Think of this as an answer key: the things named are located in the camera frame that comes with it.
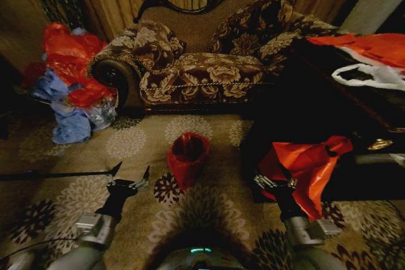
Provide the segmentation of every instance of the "red plastic bag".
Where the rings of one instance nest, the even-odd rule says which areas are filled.
[[[196,133],[187,132],[175,140],[167,153],[167,163],[181,190],[193,186],[208,153],[209,140]]]
[[[87,64],[106,45],[92,34],[72,35],[61,23],[45,29],[46,66],[55,71],[67,85],[79,83],[81,89],[69,93],[68,101],[77,107],[89,107],[100,99],[113,97],[115,90],[87,77]]]
[[[309,220],[322,217],[321,194],[328,183],[338,158],[353,150],[346,137],[331,136],[321,144],[292,144],[274,142],[273,148],[259,163],[262,175],[274,180],[285,180],[280,163],[298,179],[292,196],[309,216]],[[262,190],[264,196],[274,196]]]

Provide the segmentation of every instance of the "floral upholstery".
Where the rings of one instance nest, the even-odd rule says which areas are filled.
[[[185,49],[165,25],[150,20],[126,28],[118,37],[98,53],[89,66],[103,59],[115,59],[132,66],[139,78],[146,71],[166,68]]]
[[[254,55],[256,50],[283,32],[293,10],[293,0],[258,0],[238,10],[218,26],[211,52]]]
[[[140,94],[148,104],[246,102],[254,87],[274,79],[272,67],[253,56],[188,53],[166,69],[147,71]]]
[[[337,28],[292,12],[292,0],[259,0],[217,28],[207,53],[182,53],[185,43],[169,28],[141,21],[90,62],[128,63],[145,105],[247,102],[282,72],[294,39],[338,35]]]

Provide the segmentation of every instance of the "floor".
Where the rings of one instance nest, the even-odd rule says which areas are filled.
[[[129,198],[110,249],[107,269],[152,268],[160,252],[179,235],[212,236],[228,243],[251,269],[289,269],[292,252],[276,204],[252,201],[240,177],[238,144],[252,121],[237,115],[164,115],[143,120],[119,118],[86,143],[54,145],[51,116],[14,115],[9,139],[0,141],[2,173],[103,171],[123,161],[117,178],[139,180],[150,165],[150,185]],[[182,133],[211,141],[209,161],[197,183],[178,188],[166,153]],[[107,178],[74,177],[0,183],[0,257],[54,238],[75,238],[74,223],[94,212],[107,197]],[[405,269],[405,201],[325,202],[324,217],[342,233],[323,248],[348,269]],[[35,269],[69,251],[72,241],[33,247]]]

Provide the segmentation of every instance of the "decorative cushion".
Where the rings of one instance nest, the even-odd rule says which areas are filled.
[[[218,26],[211,42],[211,52],[254,55],[256,50],[283,32],[293,0],[259,0],[238,10]]]
[[[273,83],[272,69],[252,56],[188,53],[146,72],[140,94],[147,104],[247,102],[253,88]]]
[[[166,68],[174,60],[169,39],[171,31],[160,22],[141,20],[134,44],[133,54],[146,70]]]

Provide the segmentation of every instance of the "white plastic bag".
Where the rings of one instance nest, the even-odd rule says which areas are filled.
[[[358,69],[360,72],[369,74],[373,79],[360,80],[350,79],[346,80],[340,76],[342,72]],[[344,66],[332,73],[332,77],[342,85],[349,85],[351,87],[362,87],[364,85],[380,89],[391,89],[405,91],[405,75],[401,74],[403,69],[393,68],[391,66],[379,65],[370,66],[364,63],[352,64]]]

